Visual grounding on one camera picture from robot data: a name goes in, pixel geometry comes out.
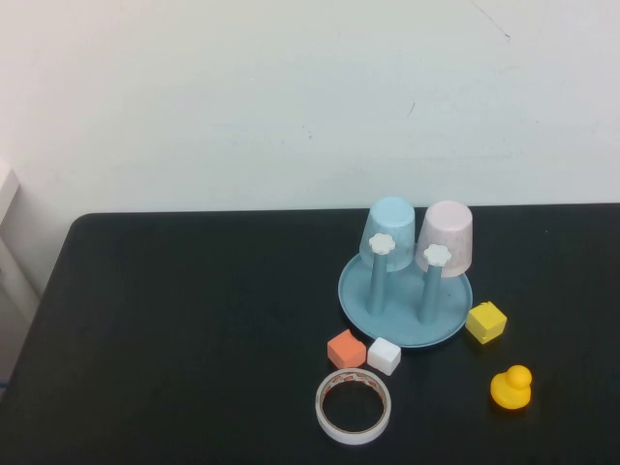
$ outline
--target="white flower-shaped knob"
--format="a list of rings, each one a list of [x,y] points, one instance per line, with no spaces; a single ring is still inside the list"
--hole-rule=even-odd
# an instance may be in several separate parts
[[[452,254],[445,245],[430,244],[424,251],[424,257],[431,266],[446,266]]]
[[[377,232],[373,235],[369,240],[370,248],[373,253],[377,255],[387,255],[389,252],[396,248],[396,243],[394,239],[391,238],[389,234],[381,234]]]

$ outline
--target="white cube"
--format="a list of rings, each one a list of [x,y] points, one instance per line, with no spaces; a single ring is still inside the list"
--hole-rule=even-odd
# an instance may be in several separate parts
[[[377,340],[368,349],[367,363],[373,368],[387,374],[388,376],[400,363],[400,347],[392,344],[383,337]]]

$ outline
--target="yellow cube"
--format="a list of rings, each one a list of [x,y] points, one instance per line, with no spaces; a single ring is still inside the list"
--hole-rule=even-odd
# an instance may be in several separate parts
[[[481,344],[486,344],[504,332],[507,321],[508,318],[499,308],[491,302],[485,302],[469,311],[465,327]]]

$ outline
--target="pink cup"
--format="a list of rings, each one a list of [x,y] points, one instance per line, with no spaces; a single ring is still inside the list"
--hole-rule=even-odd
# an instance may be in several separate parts
[[[458,201],[440,201],[426,210],[416,246],[416,263],[424,271],[428,262],[424,250],[430,244],[445,245],[452,258],[442,270],[443,278],[463,274],[472,264],[472,212]]]

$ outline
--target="yellow rubber duck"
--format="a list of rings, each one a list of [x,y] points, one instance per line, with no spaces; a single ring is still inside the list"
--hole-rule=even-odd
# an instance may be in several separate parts
[[[491,397],[505,409],[525,407],[532,397],[532,373],[523,365],[511,366],[491,380]]]

